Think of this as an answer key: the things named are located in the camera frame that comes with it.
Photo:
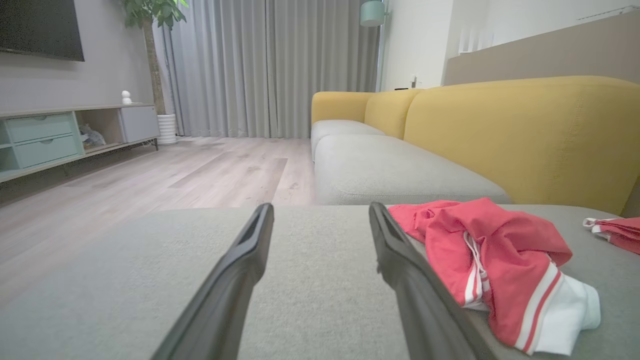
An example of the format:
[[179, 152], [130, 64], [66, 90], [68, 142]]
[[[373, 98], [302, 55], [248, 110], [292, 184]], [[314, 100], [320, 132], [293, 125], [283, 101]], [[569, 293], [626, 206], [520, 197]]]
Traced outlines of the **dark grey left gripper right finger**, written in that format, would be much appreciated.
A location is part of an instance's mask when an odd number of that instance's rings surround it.
[[412, 360], [494, 360], [496, 355], [387, 207], [372, 202], [377, 271], [396, 295]]

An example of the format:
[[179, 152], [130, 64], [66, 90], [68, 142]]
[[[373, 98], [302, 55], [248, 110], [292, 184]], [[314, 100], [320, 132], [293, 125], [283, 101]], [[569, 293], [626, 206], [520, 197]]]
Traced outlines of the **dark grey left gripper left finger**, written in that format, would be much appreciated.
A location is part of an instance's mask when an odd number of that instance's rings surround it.
[[206, 276], [154, 360], [235, 360], [256, 284], [268, 262], [275, 211], [262, 203]]

